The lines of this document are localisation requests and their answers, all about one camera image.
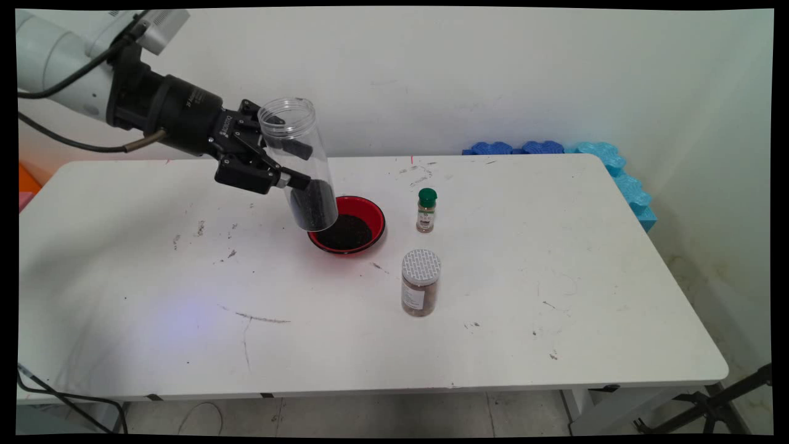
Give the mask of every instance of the clear plastic jar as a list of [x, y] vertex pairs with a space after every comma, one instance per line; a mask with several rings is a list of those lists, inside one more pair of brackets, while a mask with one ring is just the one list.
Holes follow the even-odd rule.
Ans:
[[411, 316], [427, 316], [436, 308], [441, 261], [430, 250], [411, 250], [402, 259], [402, 309]]
[[272, 100], [262, 106], [257, 118], [268, 155], [283, 167], [312, 179], [306, 190], [284, 189], [296, 224], [306, 231], [329, 228], [337, 220], [337, 201], [312, 102], [300, 98]]

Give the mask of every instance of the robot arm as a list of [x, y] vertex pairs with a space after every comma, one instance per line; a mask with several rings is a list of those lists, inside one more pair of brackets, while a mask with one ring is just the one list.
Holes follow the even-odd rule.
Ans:
[[[151, 9], [139, 17], [130, 11], [85, 13], [101, 14], [100, 20], [93, 17], [99, 23], [87, 39], [17, 9], [18, 88], [28, 92], [52, 88], [120, 39], [127, 39], [107, 62], [49, 98], [111, 126], [142, 131], [146, 138], [126, 147], [159, 141], [195, 156], [208, 154], [219, 161], [217, 182], [259, 194], [266, 194], [272, 186], [306, 188], [307, 175], [280, 166], [266, 154], [257, 118], [259, 106], [242, 100], [237, 111], [227, 110], [219, 96], [177, 77], [155, 73], [140, 61], [143, 48], [154, 54], [164, 49], [189, 18], [185, 9]], [[286, 151], [309, 158], [312, 147], [297, 141], [290, 144]]]

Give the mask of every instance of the blue foam block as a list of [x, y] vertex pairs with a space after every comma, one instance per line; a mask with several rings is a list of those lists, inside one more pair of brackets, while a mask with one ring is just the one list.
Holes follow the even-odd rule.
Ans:
[[512, 147], [504, 142], [492, 144], [479, 142], [470, 149], [463, 150], [463, 156], [490, 156], [491, 154], [512, 154]]
[[599, 157], [611, 177], [620, 175], [622, 168], [627, 163], [625, 158], [619, 155], [619, 150], [614, 145], [605, 142], [582, 142], [575, 148], [570, 149], [570, 152], [585, 152], [586, 154], [593, 154]]
[[528, 141], [521, 149], [524, 154], [564, 154], [564, 147], [554, 141]]
[[638, 221], [641, 222], [641, 226], [644, 228], [644, 231], [649, 232], [649, 229], [652, 228], [655, 223], [657, 222], [657, 216], [655, 213], [652, 212], [652, 209], [646, 207], [641, 214], [636, 216]]
[[620, 175], [614, 177], [614, 183], [636, 216], [641, 215], [649, 207], [652, 196], [641, 189], [640, 180], [622, 171]]

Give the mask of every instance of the wire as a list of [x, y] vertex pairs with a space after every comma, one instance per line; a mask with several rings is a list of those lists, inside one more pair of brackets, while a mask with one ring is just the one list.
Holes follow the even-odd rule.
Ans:
[[139, 13], [136, 16], [134, 16], [134, 19], [129, 24], [129, 26], [126, 28], [129, 31], [125, 32], [123, 37], [120, 40], [118, 40], [117, 42], [113, 43], [103, 53], [99, 54], [98, 57], [94, 58], [93, 60], [91, 60], [90, 62], [85, 64], [85, 66], [83, 66], [80, 69], [74, 71], [74, 73], [72, 73], [70, 76], [68, 76], [65, 79], [59, 81], [56, 85], [54, 85], [54, 86], [52, 86], [50, 88], [44, 89], [43, 91], [39, 91], [39, 92], [20, 92], [20, 91], [17, 91], [17, 98], [19, 98], [19, 99], [45, 99], [45, 98], [47, 98], [49, 96], [57, 94], [58, 92], [63, 90], [65, 87], [67, 87], [67, 86], [71, 85], [72, 83], [74, 83], [75, 81], [79, 80], [85, 74], [89, 73], [91, 70], [96, 68], [98, 65], [101, 65], [107, 59], [109, 59], [110, 57], [116, 55], [123, 48], [125, 48], [125, 47], [129, 46], [130, 44], [134, 43], [136, 41], [135, 36], [136, 36], [136, 34], [139, 34], [139, 31], [140, 31], [140, 29], [135, 28], [135, 27], [140, 22], [140, 19], [142, 19], [142, 17], [145, 14], [147, 14], [148, 12], [150, 12], [150, 11], [151, 11], [150, 9], [146, 9], [142, 13]]
[[189, 419], [189, 416], [192, 415], [192, 412], [195, 411], [195, 408], [198, 408], [201, 405], [213, 405], [214, 408], [216, 408], [216, 412], [219, 414], [219, 431], [216, 432], [216, 435], [219, 436], [222, 434], [222, 428], [225, 427], [225, 419], [222, 417], [222, 410], [219, 410], [219, 407], [217, 407], [216, 404], [214, 404], [213, 402], [201, 402], [198, 405], [195, 405], [194, 407], [189, 409], [189, 411], [186, 413], [186, 416], [184, 416], [184, 419], [181, 421], [181, 425], [178, 426], [178, 432], [176, 433], [176, 435], [181, 434], [181, 429], [184, 428], [184, 424], [186, 424], [186, 420]]
[[93, 152], [132, 152], [135, 149], [140, 149], [140, 148], [143, 148], [144, 146], [148, 146], [148, 145], [150, 145], [150, 144], [152, 144], [154, 142], [160, 141], [167, 135], [167, 132], [165, 132], [165, 130], [158, 130], [155, 133], [153, 133], [153, 134], [151, 134], [151, 135], [149, 135], [147, 137], [143, 137], [140, 140], [131, 141], [131, 142], [125, 144], [125, 145], [121, 145], [121, 146], [95, 146], [95, 145], [88, 145], [88, 144], [85, 144], [85, 143], [82, 143], [82, 142], [78, 142], [78, 141], [73, 141], [71, 139], [67, 139], [67, 138], [61, 136], [60, 134], [56, 134], [56, 133], [48, 130], [47, 128], [45, 128], [42, 125], [38, 124], [36, 121], [34, 121], [33, 119], [30, 119], [28, 116], [22, 114], [19, 111], [17, 111], [17, 114], [18, 114], [18, 118], [22, 122], [27, 123], [34, 130], [40, 132], [41, 134], [43, 134], [43, 135], [45, 135], [45, 136], [47, 136], [47, 137], [49, 137], [51, 139], [54, 139], [56, 141], [59, 141], [62, 144], [65, 144], [65, 145], [68, 145], [68, 146], [73, 146], [74, 148], [79, 148], [79, 149], [85, 149], [85, 150], [88, 150], [88, 151], [93, 151]]
[[[26, 386], [24, 384], [24, 382], [22, 382], [22, 375], [20, 374], [20, 371], [22, 373], [24, 373], [25, 376], [30, 378], [33, 382], [35, 382], [39, 386], [42, 386], [44, 388], [44, 390], [33, 389], [31, 387]], [[62, 402], [63, 404], [68, 405], [71, 409], [73, 409], [75, 412], [79, 413], [86, 420], [90, 421], [90, 423], [92, 423], [93, 425], [98, 427], [101, 431], [104, 431], [104, 432], [109, 433], [109, 434], [113, 434], [114, 433], [113, 431], [111, 431], [110, 429], [104, 427], [103, 424], [101, 424], [99, 421], [95, 420], [93, 418], [93, 416], [90, 416], [89, 414], [87, 414], [81, 408], [77, 407], [73, 402], [69, 401], [68, 398], [72, 397], [74, 399], [81, 399], [81, 400], [84, 400], [84, 401], [103, 402], [105, 404], [110, 404], [110, 405], [112, 405], [113, 407], [115, 407], [118, 410], [118, 417], [121, 419], [121, 426], [123, 427], [123, 433], [125, 435], [129, 434], [129, 428], [126, 426], [126, 414], [123, 412], [123, 407], [121, 407], [121, 405], [119, 403], [117, 403], [115, 401], [112, 401], [111, 399], [105, 399], [105, 398], [101, 398], [101, 397], [86, 397], [86, 396], [75, 395], [75, 394], [71, 394], [71, 393], [58, 392], [57, 390], [53, 389], [48, 384], [46, 384], [44, 381], [42, 381], [41, 379], [36, 377], [33, 373], [30, 372], [30, 370], [25, 368], [20, 363], [17, 363], [17, 385], [19, 385], [19, 387], [22, 390], [26, 391], [26, 392], [30, 392], [30, 393], [45, 393], [45, 394], [49, 394], [49, 395], [55, 396], [56, 398], [58, 398], [60, 400], [60, 402]]]

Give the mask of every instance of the dark granules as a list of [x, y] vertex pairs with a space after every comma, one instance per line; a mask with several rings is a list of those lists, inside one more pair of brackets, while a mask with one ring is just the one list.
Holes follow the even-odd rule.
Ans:
[[290, 209], [296, 223], [306, 231], [320, 231], [337, 220], [337, 200], [328, 182], [313, 179], [306, 190], [290, 191]]
[[341, 214], [337, 222], [316, 234], [318, 242], [333, 250], [352, 250], [372, 240], [372, 231], [362, 219]]

